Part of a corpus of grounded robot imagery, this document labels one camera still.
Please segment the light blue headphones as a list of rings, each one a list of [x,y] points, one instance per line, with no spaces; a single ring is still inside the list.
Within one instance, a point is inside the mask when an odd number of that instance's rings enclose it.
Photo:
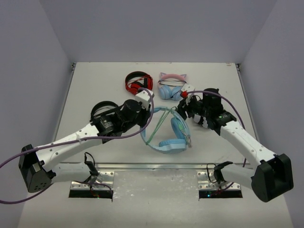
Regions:
[[[178,154],[191,147],[190,129],[176,108],[157,106],[153,114],[157,123],[141,133],[144,144],[162,154]]]

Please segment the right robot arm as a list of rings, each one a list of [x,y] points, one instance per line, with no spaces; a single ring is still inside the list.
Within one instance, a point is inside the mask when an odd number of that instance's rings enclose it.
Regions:
[[[195,91],[183,88],[177,112],[183,119],[198,119],[200,125],[227,140],[251,166],[248,169],[231,161],[215,165],[213,173],[218,193],[225,191],[224,184],[236,182],[251,189],[262,202],[269,202],[293,189],[290,158],[284,153],[276,154],[251,136],[240,115],[224,109],[221,102],[224,97],[218,89],[208,88],[202,94],[202,99],[198,100]]]

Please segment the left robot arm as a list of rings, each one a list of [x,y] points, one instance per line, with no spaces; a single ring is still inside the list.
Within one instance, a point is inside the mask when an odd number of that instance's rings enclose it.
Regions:
[[[56,182],[77,181],[93,185],[99,172],[92,161],[67,163],[63,161],[114,138],[121,137],[134,126],[144,127],[150,117],[149,101],[126,100],[122,105],[111,101],[97,103],[84,128],[60,140],[32,149],[22,148],[19,170],[29,193],[45,190]]]

